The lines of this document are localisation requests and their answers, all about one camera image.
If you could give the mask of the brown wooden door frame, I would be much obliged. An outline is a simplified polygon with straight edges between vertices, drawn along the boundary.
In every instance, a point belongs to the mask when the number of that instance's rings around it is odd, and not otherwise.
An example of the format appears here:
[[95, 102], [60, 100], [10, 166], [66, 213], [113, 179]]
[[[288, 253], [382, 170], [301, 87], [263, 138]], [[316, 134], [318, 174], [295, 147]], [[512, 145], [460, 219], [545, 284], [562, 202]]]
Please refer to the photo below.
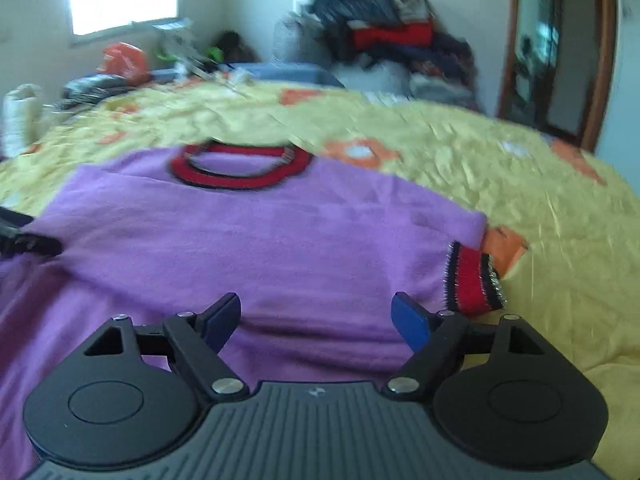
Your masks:
[[593, 152], [616, 32], [617, 0], [511, 0], [499, 117]]

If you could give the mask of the houndstooth checkered bag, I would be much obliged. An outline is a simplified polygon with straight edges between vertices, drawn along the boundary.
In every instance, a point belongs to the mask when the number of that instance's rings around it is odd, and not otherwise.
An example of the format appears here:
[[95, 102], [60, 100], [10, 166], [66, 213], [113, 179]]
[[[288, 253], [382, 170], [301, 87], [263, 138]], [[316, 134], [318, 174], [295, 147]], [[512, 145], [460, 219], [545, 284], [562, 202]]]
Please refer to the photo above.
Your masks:
[[322, 24], [306, 14], [290, 12], [277, 21], [273, 32], [273, 61], [307, 63], [328, 68], [332, 55]]

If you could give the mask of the white quilted blanket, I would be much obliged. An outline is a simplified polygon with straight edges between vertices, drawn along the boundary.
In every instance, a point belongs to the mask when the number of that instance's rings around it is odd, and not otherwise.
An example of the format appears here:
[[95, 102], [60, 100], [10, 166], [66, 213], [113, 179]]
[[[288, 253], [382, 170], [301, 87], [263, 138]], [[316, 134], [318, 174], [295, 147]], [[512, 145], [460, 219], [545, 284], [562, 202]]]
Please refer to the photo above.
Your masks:
[[1, 133], [4, 156], [20, 156], [39, 139], [42, 114], [42, 90], [36, 84], [22, 84], [6, 94]]

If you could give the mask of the dark quilted jacket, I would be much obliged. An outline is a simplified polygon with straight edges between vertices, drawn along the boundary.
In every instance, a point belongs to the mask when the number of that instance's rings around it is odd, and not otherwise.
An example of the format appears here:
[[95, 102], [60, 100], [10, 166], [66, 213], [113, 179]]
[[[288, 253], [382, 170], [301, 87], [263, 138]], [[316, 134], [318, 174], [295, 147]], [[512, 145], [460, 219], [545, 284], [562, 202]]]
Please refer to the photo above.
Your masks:
[[322, 24], [326, 44], [338, 62], [347, 62], [359, 53], [352, 46], [352, 30], [368, 26], [393, 27], [432, 20], [427, 0], [311, 0], [309, 12]]

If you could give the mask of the purple sweater red collar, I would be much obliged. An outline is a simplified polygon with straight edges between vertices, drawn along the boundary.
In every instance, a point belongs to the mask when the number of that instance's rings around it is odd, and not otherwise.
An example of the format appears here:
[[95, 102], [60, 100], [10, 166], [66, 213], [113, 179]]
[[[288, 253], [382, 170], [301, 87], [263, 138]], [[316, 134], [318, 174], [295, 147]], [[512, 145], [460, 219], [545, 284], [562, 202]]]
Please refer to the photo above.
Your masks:
[[125, 313], [156, 324], [228, 292], [224, 360], [247, 382], [382, 382], [408, 358], [390, 320], [503, 307], [480, 249], [487, 220], [403, 178], [294, 146], [183, 146], [76, 169], [32, 232], [61, 255], [1, 265], [1, 474], [34, 463], [24, 402], [58, 362]]

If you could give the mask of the orange plastic bag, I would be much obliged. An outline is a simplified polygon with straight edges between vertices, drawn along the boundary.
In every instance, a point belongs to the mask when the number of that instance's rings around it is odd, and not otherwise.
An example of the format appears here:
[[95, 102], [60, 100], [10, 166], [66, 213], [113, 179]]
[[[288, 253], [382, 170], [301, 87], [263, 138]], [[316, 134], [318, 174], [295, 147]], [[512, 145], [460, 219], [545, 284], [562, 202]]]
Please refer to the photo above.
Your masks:
[[151, 80], [149, 63], [141, 49], [119, 42], [103, 49], [102, 62], [96, 71], [100, 74], [124, 78], [130, 86], [141, 86]]

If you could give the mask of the folded clothes stack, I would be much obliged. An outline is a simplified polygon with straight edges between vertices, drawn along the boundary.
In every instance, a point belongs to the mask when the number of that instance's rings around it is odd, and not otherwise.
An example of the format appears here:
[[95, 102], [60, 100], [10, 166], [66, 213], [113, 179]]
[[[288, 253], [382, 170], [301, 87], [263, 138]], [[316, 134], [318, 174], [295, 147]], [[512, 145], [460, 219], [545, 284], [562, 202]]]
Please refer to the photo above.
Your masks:
[[418, 100], [480, 111], [474, 54], [464, 40], [436, 30], [432, 44], [413, 62], [409, 89]]

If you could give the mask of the yellow carrot print bedspread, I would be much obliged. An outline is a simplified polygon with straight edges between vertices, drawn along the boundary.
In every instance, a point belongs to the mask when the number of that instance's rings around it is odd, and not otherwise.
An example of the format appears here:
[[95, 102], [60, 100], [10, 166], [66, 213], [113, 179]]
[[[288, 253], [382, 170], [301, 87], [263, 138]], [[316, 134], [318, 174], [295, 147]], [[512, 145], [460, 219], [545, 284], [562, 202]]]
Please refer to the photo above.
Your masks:
[[2, 162], [1, 201], [39, 214], [80, 164], [208, 138], [332, 156], [370, 148], [385, 172], [524, 237], [503, 281], [509, 308], [604, 394], [597, 464], [638, 477], [639, 200], [613, 168], [459, 107], [285, 82], [187, 82], [111, 99], [50, 130]]

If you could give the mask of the blue knitted blanket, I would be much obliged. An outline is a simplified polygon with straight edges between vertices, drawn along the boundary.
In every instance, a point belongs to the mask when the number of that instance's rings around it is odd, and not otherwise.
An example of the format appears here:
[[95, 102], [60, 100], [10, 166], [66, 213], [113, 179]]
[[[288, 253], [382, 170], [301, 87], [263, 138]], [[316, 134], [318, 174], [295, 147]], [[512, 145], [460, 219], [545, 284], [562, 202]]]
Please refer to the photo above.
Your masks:
[[263, 81], [287, 81], [296, 84], [311, 84], [312, 86], [333, 87], [344, 89], [334, 75], [325, 68], [309, 63], [215, 63], [205, 65], [213, 72], [232, 72], [232, 70], [245, 70], [250, 76]]

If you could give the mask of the white wardrobe door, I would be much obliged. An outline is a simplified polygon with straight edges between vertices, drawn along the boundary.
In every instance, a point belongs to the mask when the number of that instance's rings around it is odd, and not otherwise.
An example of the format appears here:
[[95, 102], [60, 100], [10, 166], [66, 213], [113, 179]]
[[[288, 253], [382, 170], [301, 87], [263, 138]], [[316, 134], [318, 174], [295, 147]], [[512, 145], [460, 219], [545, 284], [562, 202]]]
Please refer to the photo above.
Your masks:
[[617, 0], [617, 37], [608, 108], [597, 156], [639, 193], [639, 0]]

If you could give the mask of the green plastic stool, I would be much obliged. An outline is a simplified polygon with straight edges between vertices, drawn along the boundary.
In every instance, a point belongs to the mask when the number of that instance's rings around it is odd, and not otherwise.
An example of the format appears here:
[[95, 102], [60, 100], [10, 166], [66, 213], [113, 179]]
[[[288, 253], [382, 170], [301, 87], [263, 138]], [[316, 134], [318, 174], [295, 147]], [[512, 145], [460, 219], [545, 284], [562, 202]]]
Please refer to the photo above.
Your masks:
[[198, 62], [212, 61], [215, 63], [221, 63], [224, 60], [224, 51], [217, 47], [209, 47], [204, 53], [198, 52], [178, 52], [169, 53], [163, 47], [156, 47], [154, 49], [154, 55], [161, 61], [166, 63], [173, 63], [179, 60], [194, 60]]

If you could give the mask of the red folded garment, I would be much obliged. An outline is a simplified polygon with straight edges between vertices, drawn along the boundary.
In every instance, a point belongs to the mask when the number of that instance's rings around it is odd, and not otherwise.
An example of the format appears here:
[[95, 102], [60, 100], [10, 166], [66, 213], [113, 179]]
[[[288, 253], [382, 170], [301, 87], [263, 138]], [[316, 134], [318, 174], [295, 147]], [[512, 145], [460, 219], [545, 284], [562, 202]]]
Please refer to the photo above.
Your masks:
[[432, 20], [411, 22], [393, 27], [368, 26], [352, 30], [352, 46], [364, 51], [377, 44], [397, 44], [403, 47], [429, 47], [433, 42]]

